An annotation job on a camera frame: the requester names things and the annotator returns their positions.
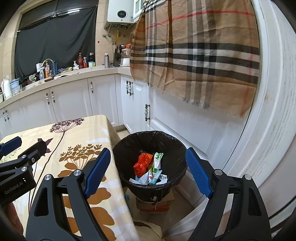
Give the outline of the blue white tube wrapper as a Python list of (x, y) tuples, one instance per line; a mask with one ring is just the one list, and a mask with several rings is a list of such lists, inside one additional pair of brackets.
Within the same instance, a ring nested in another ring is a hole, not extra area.
[(161, 173), (162, 173), (162, 170), (156, 171), (156, 173), (154, 174), (153, 179), (151, 180), (150, 184), (155, 185), (157, 180), (159, 179)]

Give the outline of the white paper packet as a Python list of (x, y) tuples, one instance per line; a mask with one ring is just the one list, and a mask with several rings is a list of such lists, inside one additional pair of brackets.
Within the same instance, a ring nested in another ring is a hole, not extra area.
[(130, 178), (129, 182), (132, 184), (138, 184), (138, 185), (148, 185), (149, 183), (149, 172), (145, 173), (141, 177), (138, 177), (135, 175), (135, 178)]

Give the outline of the white kitchen cabinets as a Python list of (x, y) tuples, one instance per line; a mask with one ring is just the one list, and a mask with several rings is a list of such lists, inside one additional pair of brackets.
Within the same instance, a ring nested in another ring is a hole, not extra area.
[(57, 121), (105, 115), (130, 133), (159, 130), (193, 147), (216, 167), (230, 159), (248, 114), (232, 117), (189, 104), (132, 78), (128, 67), (94, 67), (37, 81), (1, 101), (1, 136)]

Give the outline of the chrome kitchen faucet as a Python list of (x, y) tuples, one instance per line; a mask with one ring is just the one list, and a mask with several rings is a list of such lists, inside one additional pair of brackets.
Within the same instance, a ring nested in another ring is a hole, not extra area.
[(42, 67), (49, 67), (51, 75), (57, 75), (57, 63), (56, 61), (48, 58), (45, 59), (42, 63)]

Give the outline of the black trash bin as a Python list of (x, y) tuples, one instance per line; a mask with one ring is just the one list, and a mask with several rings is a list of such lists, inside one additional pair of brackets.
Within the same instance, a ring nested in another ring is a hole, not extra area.
[(113, 148), (122, 185), (144, 202), (159, 202), (180, 184), (185, 152), (182, 142), (161, 131), (132, 133)]

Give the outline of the floral beige tablecloth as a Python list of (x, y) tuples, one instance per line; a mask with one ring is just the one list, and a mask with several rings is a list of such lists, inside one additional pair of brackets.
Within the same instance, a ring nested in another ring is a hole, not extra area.
[(1, 240), (107, 240), (87, 199), (96, 192), (110, 164), (110, 150), (83, 169), (66, 177), (48, 174), (38, 190), (22, 235), (9, 220), (10, 203), (36, 187), (32, 165), (45, 154), (47, 145), (37, 141), (16, 160), (1, 164)]

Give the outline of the clear plastic container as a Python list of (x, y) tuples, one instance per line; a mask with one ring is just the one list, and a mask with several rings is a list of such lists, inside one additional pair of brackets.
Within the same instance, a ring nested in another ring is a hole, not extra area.
[(20, 80), (19, 78), (13, 79), (12, 82), (10, 83), (12, 95), (16, 95), (21, 91), (19, 80)]

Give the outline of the white blue detergent bottle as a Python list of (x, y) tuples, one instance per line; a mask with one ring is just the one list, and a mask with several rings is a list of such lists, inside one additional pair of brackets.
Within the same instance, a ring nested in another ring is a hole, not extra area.
[(43, 80), (45, 78), (44, 69), (45, 69), (44, 67), (40, 68), (40, 72), (39, 72), (40, 80)]

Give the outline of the orange dish soap bottle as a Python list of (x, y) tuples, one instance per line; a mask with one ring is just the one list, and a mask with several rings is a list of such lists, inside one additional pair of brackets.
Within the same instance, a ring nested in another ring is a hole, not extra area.
[(45, 78), (48, 78), (50, 76), (50, 66), (49, 63), (46, 61), (45, 64)]

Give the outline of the cardboard box under bin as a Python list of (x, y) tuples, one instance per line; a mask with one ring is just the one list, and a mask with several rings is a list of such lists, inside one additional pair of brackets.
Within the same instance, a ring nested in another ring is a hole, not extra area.
[(143, 202), (136, 198), (137, 209), (143, 212), (166, 212), (170, 209), (171, 204), (174, 202), (175, 197), (171, 190), (161, 201), (158, 202)]

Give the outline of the red cap cola bottle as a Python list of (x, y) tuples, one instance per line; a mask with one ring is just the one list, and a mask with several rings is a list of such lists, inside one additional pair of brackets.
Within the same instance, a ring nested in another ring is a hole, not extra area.
[(79, 66), (79, 69), (84, 68), (84, 66), (83, 66), (83, 57), (82, 57), (81, 52), (79, 52), (79, 56), (78, 56), (78, 66)]

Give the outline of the dark soy sauce bottle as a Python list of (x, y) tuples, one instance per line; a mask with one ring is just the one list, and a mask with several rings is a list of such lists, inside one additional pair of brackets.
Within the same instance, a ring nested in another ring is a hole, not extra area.
[(94, 55), (93, 52), (89, 53), (88, 66), (89, 67), (94, 67), (95, 66), (95, 55)]

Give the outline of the red plastic bag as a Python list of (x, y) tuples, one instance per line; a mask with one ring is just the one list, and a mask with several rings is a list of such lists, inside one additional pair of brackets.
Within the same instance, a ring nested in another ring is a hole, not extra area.
[(135, 175), (141, 177), (144, 175), (148, 168), (151, 167), (153, 161), (153, 155), (148, 153), (141, 153), (138, 157), (137, 162), (133, 166)]

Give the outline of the white green snack wrapper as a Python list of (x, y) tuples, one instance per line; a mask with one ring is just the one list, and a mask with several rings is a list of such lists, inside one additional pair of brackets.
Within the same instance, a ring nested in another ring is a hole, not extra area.
[(153, 172), (157, 172), (158, 170), (161, 169), (161, 159), (163, 157), (163, 153), (155, 153), (154, 154), (154, 161), (153, 161), (153, 165), (152, 165), (152, 170)]

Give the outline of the black window curtain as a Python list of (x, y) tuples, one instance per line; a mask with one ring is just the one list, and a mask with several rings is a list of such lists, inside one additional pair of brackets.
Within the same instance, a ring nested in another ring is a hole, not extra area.
[(57, 16), (17, 34), (15, 77), (37, 72), (36, 64), (50, 58), (58, 68), (72, 67), (79, 53), (87, 57), (95, 52), (97, 7)]

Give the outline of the steel thermos bottle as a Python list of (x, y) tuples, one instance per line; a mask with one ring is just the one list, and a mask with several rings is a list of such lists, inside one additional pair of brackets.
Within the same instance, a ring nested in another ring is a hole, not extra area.
[(105, 53), (104, 55), (104, 68), (109, 68), (109, 54)]

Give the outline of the black knife block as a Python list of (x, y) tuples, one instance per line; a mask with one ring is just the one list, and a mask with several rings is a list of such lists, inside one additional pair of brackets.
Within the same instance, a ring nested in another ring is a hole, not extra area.
[(121, 63), (121, 45), (117, 45), (113, 54), (113, 66), (119, 67)]

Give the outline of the white blender orange lid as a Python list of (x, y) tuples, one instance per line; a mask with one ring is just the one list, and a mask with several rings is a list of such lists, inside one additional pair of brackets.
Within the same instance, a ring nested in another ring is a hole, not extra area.
[(129, 67), (130, 66), (130, 54), (131, 54), (131, 47), (130, 43), (126, 45), (121, 45), (121, 67)]

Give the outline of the plaid beige scarf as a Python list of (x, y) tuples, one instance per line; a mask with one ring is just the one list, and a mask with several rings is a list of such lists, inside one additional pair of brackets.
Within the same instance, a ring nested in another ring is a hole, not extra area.
[(243, 116), (260, 48), (251, 1), (148, 1), (132, 41), (134, 79), (202, 109)]

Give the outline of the white wall water heater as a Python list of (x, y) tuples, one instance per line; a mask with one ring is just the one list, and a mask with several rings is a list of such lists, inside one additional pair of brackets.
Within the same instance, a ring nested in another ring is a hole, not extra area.
[(132, 0), (109, 0), (106, 1), (105, 26), (129, 26), (134, 23)]

